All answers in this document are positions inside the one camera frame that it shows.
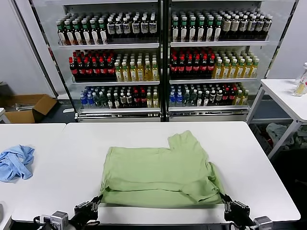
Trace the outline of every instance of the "table leg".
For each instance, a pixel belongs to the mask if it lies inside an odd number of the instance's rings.
[[[285,140],[287,140],[288,137],[291,137],[298,128],[303,124],[303,122],[300,122],[298,120],[293,120],[291,125],[287,128],[285,133],[282,135],[282,137],[279,139],[279,141],[276,143],[272,151],[269,153],[268,158],[271,159],[274,154],[278,151],[278,149],[281,147],[281,145],[284,143]]]
[[[257,110],[257,108],[258,108],[258,106],[259,106],[259,104],[260,104],[260,102],[262,100],[262,97],[263,97],[264,93],[265,93],[265,90],[263,89],[263,86],[261,86],[259,91],[258,91],[258,93],[257,93],[255,101],[254,101],[253,105],[251,106],[251,109],[250,109],[250,111],[248,113],[248,116],[246,117],[245,122],[248,125],[250,124],[251,120],[253,119],[253,117],[255,115],[255,112],[256,112],[256,110]]]

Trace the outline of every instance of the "cardboard box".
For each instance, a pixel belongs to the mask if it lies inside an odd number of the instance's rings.
[[[33,104],[32,110],[5,112],[11,123],[37,123],[52,109],[57,101],[46,94],[16,95],[0,98],[0,107],[12,107],[15,103]]]

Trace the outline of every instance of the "green t-shirt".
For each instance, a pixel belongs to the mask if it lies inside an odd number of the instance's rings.
[[[175,134],[168,143],[169,149],[110,147],[102,202],[164,208],[222,203],[216,168],[191,132]]]

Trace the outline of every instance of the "white tabletop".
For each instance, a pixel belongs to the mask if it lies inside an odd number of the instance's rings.
[[[18,178],[11,183],[0,182],[0,204],[3,206],[4,216],[0,220],[0,230],[7,228],[11,222],[11,214],[17,204],[24,198],[31,196],[29,184],[37,176],[36,168],[41,163],[50,145],[55,142],[66,124],[1,124],[0,152],[16,146],[26,145],[35,149],[34,161],[30,168],[33,177],[28,180]]]
[[[307,94],[301,97],[293,96],[296,89],[294,79],[262,79],[261,83],[265,92],[293,119],[307,122]]]
[[[100,191],[105,157],[110,146],[168,147],[167,138],[190,130],[220,171],[226,192],[250,206],[252,219],[298,220],[300,214],[245,122],[71,123],[49,155],[37,167],[36,192],[16,208],[12,219],[64,211]],[[185,209],[106,207],[98,210],[105,224],[225,223],[224,206]]]

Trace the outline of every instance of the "blue cloth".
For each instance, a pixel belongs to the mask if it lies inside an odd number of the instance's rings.
[[[33,174],[25,165],[33,162],[34,148],[22,145],[11,147],[0,154],[0,181],[7,182],[15,176],[24,180]]]

